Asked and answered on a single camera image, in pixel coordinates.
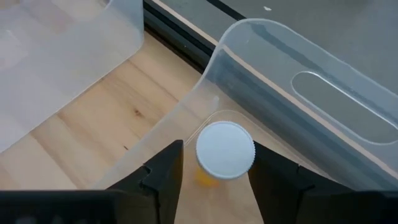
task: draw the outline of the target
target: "orange liquid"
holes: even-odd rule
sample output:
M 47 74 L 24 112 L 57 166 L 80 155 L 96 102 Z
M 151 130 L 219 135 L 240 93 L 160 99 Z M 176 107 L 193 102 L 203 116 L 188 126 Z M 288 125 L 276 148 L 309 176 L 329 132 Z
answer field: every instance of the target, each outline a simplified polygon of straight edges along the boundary
M 211 177 L 201 167 L 198 167 L 196 171 L 196 180 L 200 185 L 205 187 L 217 187 L 220 184 L 219 180 Z

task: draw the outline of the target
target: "transparent plastic bin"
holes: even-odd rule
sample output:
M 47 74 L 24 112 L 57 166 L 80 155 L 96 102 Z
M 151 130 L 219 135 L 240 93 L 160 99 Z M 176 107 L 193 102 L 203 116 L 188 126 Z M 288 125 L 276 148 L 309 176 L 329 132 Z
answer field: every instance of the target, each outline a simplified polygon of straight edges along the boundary
M 142 0 L 0 1 L 0 152 L 142 45 Z
M 189 95 L 95 187 L 183 139 L 175 222 L 262 223 L 247 174 L 217 187 L 197 181 L 198 133 L 233 121 L 255 141 L 352 189 L 397 189 L 397 106 L 390 91 L 286 26 L 242 20 L 225 32 Z

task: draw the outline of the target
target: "wood grain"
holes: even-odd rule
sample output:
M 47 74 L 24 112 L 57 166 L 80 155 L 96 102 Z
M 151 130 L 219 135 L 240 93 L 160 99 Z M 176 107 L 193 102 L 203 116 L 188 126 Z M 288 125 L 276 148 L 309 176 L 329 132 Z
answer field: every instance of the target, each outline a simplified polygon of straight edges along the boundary
M 196 84 L 200 74 L 145 34 L 144 46 L 0 154 L 0 189 L 86 189 Z

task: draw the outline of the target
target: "small bottle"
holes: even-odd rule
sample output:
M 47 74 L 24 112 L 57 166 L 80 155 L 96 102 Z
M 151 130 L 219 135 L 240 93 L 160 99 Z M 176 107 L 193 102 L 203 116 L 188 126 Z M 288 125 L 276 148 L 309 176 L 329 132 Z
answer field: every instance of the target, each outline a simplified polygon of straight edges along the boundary
M 230 121 L 209 124 L 199 134 L 196 154 L 200 167 L 197 181 L 214 187 L 217 180 L 231 180 L 245 174 L 254 162 L 256 149 L 250 134 Z

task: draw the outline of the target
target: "wooden table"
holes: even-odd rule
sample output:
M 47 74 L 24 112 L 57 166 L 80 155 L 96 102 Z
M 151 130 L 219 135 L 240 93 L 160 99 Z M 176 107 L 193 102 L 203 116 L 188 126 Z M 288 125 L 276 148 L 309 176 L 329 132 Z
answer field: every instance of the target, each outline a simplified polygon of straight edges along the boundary
M 0 154 L 0 189 L 86 189 L 200 74 L 145 34 L 137 54 Z

